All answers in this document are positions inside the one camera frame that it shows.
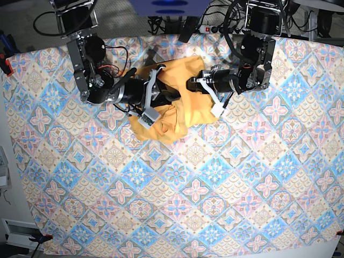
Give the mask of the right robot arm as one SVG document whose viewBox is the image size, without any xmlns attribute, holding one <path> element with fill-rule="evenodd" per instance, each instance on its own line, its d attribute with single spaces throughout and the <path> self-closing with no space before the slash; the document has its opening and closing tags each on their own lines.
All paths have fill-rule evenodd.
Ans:
<svg viewBox="0 0 344 258">
<path fill-rule="evenodd" d="M 161 82 L 160 64 L 142 78 L 137 70 L 116 70 L 106 58 L 109 47 L 93 29 L 98 21 L 96 1 L 51 1 L 59 35 L 69 38 L 67 49 L 74 69 L 74 79 L 83 103 L 126 104 L 142 110 L 169 105 L 180 99 L 178 90 Z"/>
</svg>

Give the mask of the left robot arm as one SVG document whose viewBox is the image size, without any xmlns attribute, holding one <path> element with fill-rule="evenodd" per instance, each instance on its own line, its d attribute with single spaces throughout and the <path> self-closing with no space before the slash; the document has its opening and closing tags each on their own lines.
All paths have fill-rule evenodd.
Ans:
<svg viewBox="0 0 344 258">
<path fill-rule="evenodd" d="M 239 1 L 232 1 L 222 23 L 222 34 L 231 53 L 239 60 L 236 69 L 212 68 L 201 70 L 196 77 L 186 82 L 192 92 L 208 93 L 209 87 L 216 93 L 260 91 L 269 87 L 272 58 L 275 48 L 274 37 L 281 34 L 285 23 L 282 1 L 246 1 L 245 23 L 240 49 L 236 49 L 230 37 L 232 12 Z"/>
</svg>

